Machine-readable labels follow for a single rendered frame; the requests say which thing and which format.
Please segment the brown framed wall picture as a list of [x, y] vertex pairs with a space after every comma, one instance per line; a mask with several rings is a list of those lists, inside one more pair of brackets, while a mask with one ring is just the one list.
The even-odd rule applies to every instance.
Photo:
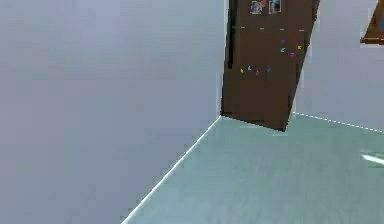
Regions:
[[384, 0], [378, 0], [368, 27], [361, 37], [362, 44], [384, 46]]

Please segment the dark brown fridge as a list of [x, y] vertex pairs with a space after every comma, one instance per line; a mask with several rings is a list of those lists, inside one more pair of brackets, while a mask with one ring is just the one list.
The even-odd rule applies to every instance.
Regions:
[[228, 23], [220, 114], [284, 131], [303, 71], [321, 0], [280, 0], [281, 12], [250, 12], [253, 0], [238, 0], [233, 65], [228, 62]]

